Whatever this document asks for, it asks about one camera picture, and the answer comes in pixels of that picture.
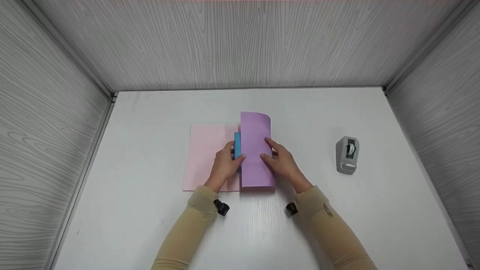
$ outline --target wood grain wall panel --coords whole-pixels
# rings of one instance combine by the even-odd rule
[[[480,5],[389,99],[480,266]]]
[[[115,90],[382,85],[460,0],[42,0]]]
[[[0,1],[0,269],[43,269],[108,101]]]

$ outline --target pink paper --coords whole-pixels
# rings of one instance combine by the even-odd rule
[[[275,179],[260,154],[272,156],[272,149],[265,142],[270,138],[270,117],[258,112],[240,112],[241,151],[247,157],[241,165],[242,190],[275,188]]]
[[[238,125],[195,124],[190,129],[187,171],[183,191],[193,191],[205,184],[212,170],[215,154],[232,141]],[[240,191],[239,174],[228,180],[220,191]]]

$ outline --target table surface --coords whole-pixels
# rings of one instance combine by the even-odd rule
[[[148,270],[191,192],[181,190],[190,125],[272,118],[272,138],[330,199],[379,269],[466,270],[429,179],[383,92],[371,88],[122,92],[66,233],[56,270]],[[354,175],[336,171],[335,143],[360,142]],[[329,269],[274,193],[221,193],[191,269]]]

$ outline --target side wall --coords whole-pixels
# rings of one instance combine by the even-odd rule
[[[480,5],[389,96],[480,265]]]
[[[0,1],[0,269],[42,269],[109,102]]]

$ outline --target arm sleeve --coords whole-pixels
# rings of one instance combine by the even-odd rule
[[[173,225],[155,258],[152,270],[185,270],[197,251],[206,229],[216,217],[213,201],[218,194],[198,186],[187,208]]]
[[[376,270],[362,244],[317,186],[297,194],[297,208],[336,270]]]

